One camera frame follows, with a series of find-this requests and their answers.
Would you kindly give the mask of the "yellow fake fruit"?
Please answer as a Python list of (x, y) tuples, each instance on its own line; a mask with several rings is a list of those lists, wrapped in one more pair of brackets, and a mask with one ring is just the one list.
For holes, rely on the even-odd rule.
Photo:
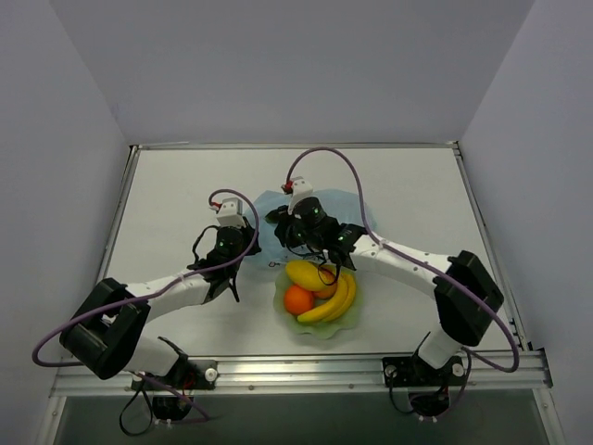
[(295, 285), (311, 292), (323, 291), (336, 282), (331, 270), (305, 260), (289, 261), (284, 271)]

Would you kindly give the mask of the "fake peach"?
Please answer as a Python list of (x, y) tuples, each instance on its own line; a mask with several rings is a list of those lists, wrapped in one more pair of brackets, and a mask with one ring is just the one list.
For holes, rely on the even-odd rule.
[(326, 286), (322, 290), (314, 292), (313, 295), (316, 299), (330, 299), (334, 295), (336, 288), (337, 285)]

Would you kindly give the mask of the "orange fake fruit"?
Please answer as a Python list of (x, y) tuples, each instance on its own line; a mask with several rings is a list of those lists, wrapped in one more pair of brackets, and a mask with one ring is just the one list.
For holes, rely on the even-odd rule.
[(301, 315), (314, 308), (314, 296), (305, 288), (291, 285), (284, 292), (284, 308), (292, 315)]

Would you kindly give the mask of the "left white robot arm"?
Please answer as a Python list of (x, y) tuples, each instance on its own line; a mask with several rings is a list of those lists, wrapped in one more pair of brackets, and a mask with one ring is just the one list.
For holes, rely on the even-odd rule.
[(202, 306), (225, 291), (237, 291), (241, 261), (259, 253), (258, 232), (249, 223), (216, 230), (213, 249), (181, 273), (151, 282), (100, 281), (59, 336), (62, 347), (107, 380), (121, 371), (143, 373), (164, 388), (179, 388), (190, 378), (215, 379), (211, 365), (198, 367), (165, 337), (145, 335), (147, 324), (185, 307)]

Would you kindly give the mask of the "yellow fake banana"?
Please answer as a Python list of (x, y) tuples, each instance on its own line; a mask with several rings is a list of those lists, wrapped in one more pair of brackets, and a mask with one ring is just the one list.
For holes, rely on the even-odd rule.
[(306, 311), (296, 318), (302, 324), (331, 322), (349, 310), (356, 297), (357, 285), (350, 273), (342, 273), (338, 278), (334, 295), (321, 306)]

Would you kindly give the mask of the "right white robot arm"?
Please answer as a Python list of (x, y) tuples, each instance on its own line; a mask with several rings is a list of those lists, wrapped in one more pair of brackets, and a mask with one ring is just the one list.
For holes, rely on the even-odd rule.
[(365, 272), (398, 281), (435, 301), (438, 326), (411, 360), (411, 371), (422, 382), (435, 381), (450, 358), (462, 348), (479, 345), (499, 320), (504, 297), (470, 251), (448, 256), (399, 245), (363, 224), (340, 223), (314, 196), (272, 210), (266, 220), (281, 246), (298, 256), (287, 264), (287, 273), (309, 291), (343, 286), (347, 272)]

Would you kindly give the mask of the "light blue plastic bag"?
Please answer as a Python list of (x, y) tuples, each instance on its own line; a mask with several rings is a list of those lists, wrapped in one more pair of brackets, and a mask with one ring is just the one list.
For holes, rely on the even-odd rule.
[[(356, 194), (338, 189), (322, 189), (313, 193), (311, 197), (316, 197), (327, 215), (336, 218), (341, 223), (369, 225), (373, 230), (377, 226), (371, 209), (366, 204), (360, 204), (360, 197)], [(261, 252), (246, 257), (246, 261), (251, 265), (266, 269), (277, 264), (284, 265), (293, 260), (307, 260), (314, 263), (323, 261), (323, 257), (320, 259), (302, 258), (292, 253), (288, 248), (282, 247), (274, 235), (275, 225), (265, 220), (265, 216), (270, 210), (283, 205), (288, 207), (289, 201), (290, 197), (287, 195), (266, 190), (254, 201), (256, 210), (246, 210), (245, 216), (250, 224), (259, 222), (258, 241)]]

